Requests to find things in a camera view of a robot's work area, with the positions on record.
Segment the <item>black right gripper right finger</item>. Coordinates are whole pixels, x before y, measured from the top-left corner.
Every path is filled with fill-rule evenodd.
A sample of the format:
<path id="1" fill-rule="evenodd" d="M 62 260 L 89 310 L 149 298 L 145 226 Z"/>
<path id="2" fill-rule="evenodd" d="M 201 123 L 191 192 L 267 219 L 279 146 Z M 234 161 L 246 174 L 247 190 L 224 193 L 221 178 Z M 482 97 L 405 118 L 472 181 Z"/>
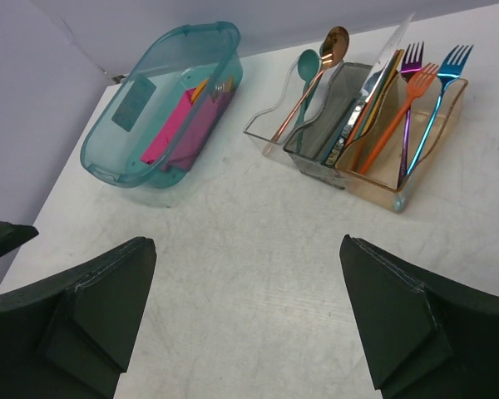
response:
<path id="1" fill-rule="evenodd" d="M 499 297 L 350 235 L 339 256 L 384 398 L 499 398 Z"/>

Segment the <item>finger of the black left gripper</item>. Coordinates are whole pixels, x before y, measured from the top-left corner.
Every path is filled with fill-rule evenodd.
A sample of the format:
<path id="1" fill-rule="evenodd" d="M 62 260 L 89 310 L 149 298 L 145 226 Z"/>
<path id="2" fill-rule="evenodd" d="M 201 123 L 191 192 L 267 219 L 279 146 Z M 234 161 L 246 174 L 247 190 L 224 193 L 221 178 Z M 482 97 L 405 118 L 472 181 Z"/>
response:
<path id="1" fill-rule="evenodd" d="M 0 221 L 0 258 L 37 236 L 34 226 Z"/>

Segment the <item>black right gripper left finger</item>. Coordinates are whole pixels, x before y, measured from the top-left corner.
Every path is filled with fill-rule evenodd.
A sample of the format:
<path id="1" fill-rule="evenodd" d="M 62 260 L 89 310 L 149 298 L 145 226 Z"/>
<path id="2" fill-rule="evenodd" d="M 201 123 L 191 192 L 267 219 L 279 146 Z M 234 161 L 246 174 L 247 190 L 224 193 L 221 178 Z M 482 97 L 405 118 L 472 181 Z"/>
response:
<path id="1" fill-rule="evenodd" d="M 0 398 L 112 398 L 130 365 L 156 267 L 135 237 L 0 294 Z"/>

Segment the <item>pink paper napkin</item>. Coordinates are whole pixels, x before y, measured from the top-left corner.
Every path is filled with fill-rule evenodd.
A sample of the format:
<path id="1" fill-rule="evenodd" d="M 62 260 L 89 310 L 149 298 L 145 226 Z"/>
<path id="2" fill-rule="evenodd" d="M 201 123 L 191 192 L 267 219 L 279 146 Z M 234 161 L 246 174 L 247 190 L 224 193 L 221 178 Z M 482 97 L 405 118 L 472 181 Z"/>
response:
<path id="1" fill-rule="evenodd" d="M 205 143 L 207 135 L 212 129 L 215 118 L 220 112 L 220 103 L 227 99 L 228 95 L 232 92 L 233 85 L 234 77 L 230 76 L 223 83 L 217 84 L 212 93 L 205 98 L 204 104 L 196 113 L 188 131 L 180 138 L 178 146 L 174 148 L 170 158 L 161 168 L 163 171 L 168 171 L 171 168 L 184 171 L 190 170 Z"/>

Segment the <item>rolled pink napkin bundle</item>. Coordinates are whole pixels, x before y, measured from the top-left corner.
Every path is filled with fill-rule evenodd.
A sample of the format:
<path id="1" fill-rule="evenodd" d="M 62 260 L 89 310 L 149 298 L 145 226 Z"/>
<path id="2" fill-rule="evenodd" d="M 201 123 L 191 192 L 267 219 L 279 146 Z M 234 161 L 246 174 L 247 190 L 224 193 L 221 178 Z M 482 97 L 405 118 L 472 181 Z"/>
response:
<path id="1" fill-rule="evenodd" d="M 183 93 L 160 132 L 142 154 L 140 161 L 150 165 L 165 153 L 166 148 L 174 139 L 175 134 L 180 129 L 196 99 L 204 90 L 208 80 L 204 79 L 197 87 L 188 89 Z"/>

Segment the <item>teal plastic bin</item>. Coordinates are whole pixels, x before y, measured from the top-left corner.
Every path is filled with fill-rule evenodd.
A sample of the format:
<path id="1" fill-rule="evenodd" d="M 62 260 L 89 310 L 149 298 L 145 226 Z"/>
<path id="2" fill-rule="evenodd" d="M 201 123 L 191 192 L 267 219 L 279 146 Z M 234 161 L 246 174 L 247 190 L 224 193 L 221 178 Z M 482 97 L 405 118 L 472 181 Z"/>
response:
<path id="1" fill-rule="evenodd" d="M 100 181 L 121 188 L 144 185 L 168 189 L 177 185 L 192 167 L 189 171 L 161 168 L 188 131 L 205 98 L 217 84 L 233 76 L 232 92 L 220 103 L 205 143 L 209 139 L 242 81 L 243 67 L 237 53 L 240 40 L 240 31 L 232 22 L 184 25 L 159 37 L 87 134 L 80 152 L 82 167 Z M 192 106 L 165 153 L 150 165 L 140 161 L 183 93 L 204 79 L 209 79 L 204 94 Z"/>

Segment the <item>orange fork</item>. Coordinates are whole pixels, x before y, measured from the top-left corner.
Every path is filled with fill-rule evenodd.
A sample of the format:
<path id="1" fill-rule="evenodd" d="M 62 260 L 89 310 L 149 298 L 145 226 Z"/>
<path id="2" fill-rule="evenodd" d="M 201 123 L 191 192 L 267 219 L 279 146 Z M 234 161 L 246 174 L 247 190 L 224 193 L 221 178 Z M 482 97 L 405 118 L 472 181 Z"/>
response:
<path id="1" fill-rule="evenodd" d="M 407 110 L 411 107 L 413 101 L 425 94 L 429 86 L 432 84 L 432 81 L 437 76 L 438 70 L 439 70 L 438 64 L 428 63 L 409 80 L 406 86 L 407 98 L 405 102 L 403 103 L 403 105 L 401 106 L 401 108 L 393 118 L 392 122 L 388 125 L 386 130 L 378 139 L 377 143 L 373 147 L 373 150 L 369 154 L 368 158 L 364 161 L 364 163 L 360 167 L 359 169 L 360 174 L 364 175 L 368 172 L 373 162 L 378 158 L 384 146 L 388 143 L 394 131 L 401 123 L 403 117 L 405 116 Z"/>

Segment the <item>blue iridescent fork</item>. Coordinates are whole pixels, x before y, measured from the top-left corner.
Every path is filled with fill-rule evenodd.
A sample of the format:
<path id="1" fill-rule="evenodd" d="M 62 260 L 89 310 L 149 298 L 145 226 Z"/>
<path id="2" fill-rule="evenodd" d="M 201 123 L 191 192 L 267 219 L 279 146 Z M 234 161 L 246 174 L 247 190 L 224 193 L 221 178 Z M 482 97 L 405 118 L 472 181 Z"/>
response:
<path id="1" fill-rule="evenodd" d="M 466 65 L 467 59 L 469 58 L 473 48 L 473 45 L 457 45 L 446 55 L 445 59 L 443 60 L 442 65 L 440 66 L 440 69 L 437 73 L 437 79 L 441 83 L 440 93 L 438 95 L 437 102 L 433 107 L 433 111 L 429 122 L 427 123 L 427 127 L 423 132 L 422 139 L 407 169 L 407 174 L 405 174 L 406 177 L 408 177 L 413 172 L 413 170 L 417 166 L 417 163 L 420 161 L 423 149 L 427 143 L 427 138 L 429 137 L 431 129 L 437 118 L 437 113 L 441 108 L 444 94 L 448 87 L 461 77 L 462 70 L 464 69 L 464 66 Z"/>

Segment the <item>silver knife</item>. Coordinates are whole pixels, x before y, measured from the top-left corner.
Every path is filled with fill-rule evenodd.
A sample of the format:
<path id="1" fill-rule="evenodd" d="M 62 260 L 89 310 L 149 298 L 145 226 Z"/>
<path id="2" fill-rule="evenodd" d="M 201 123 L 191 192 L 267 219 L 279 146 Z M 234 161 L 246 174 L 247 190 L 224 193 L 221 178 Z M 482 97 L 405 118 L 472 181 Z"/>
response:
<path id="1" fill-rule="evenodd" d="M 396 51 L 404 33 L 407 31 L 413 16 L 414 12 L 401 22 L 398 28 L 394 31 L 393 35 L 388 39 L 380 52 L 377 61 L 370 70 L 368 77 L 361 86 L 358 97 L 350 106 L 350 109 L 346 112 L 346 117 L 344 118 L 345 122 L 342 130 L 338 134 L 338 140 L 336 142 L 339 150 L 342 150 L 346 146 L 346 142 L 353 132 L 353 128 L 357 125 L 362 111 L 372 98 L 375 89 L 382 80 L 383 73 L 388 69 L 388 64 L 393 57 L 393 54 Z"/>

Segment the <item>teal spoon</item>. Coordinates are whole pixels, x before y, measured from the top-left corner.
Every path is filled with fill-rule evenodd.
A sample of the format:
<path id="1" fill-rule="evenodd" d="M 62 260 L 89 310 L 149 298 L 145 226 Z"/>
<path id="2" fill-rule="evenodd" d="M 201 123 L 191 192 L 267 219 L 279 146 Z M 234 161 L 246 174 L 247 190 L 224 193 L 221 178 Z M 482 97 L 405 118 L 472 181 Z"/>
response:
<path id="1" fill-rule="evenodd" d="M 308 49 L 302 52 L 297 63 L 297 71 L 299 77 L 304 81 L 303 93 L 306 98 L 303 100 L 294 127 L 301 125 L 304 122 L 305 112 L 309 106 L 309 101 L 312 99 L 310 85 L 319 72 L 320 56 L 314 49 Z"/>

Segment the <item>copper spoon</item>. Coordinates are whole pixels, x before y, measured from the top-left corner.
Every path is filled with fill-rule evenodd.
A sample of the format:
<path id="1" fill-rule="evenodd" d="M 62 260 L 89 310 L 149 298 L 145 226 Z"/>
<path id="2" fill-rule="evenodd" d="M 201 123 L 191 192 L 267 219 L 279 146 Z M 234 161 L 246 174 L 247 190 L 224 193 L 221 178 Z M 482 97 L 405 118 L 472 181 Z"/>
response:
<path id="1" fill-rule="evenodd" d="M 323 76 L 323 74 L 329 70 L 337 66 L 340 62 L 343 61 L 343 58 L 345 54 L 348 51 L 348 46 L 349 46 L 349 33 L 348 30 L 345 27 L 342 26 L 337 26 L 333 27 L 329 33 L 327 34 L 326 38 L 324 39 L 322 46 L 321 46 L 321 52 L 319 54 L 320 56 L 320 68 L 319 72 L 317 73 L 316 77 L 314 78 L 313 82 L 310 85 L 310 90 L 312 91 L 316 83 L 319 81 L 319 79 Z M 303 95 L 299 98 L 297 103 L 295 104 L 294 108 L 292 111 L 288 114 L 280 128 L 276 131 L 274 136 L 270 139 L 271 142 L 277 142 L 279 138 L 282 136 L 284 130 L 294 117 L 295 113 L 298 111 L 300 108 L 303 100 L 306 98 L 306 94 L 303 93 Z"/>

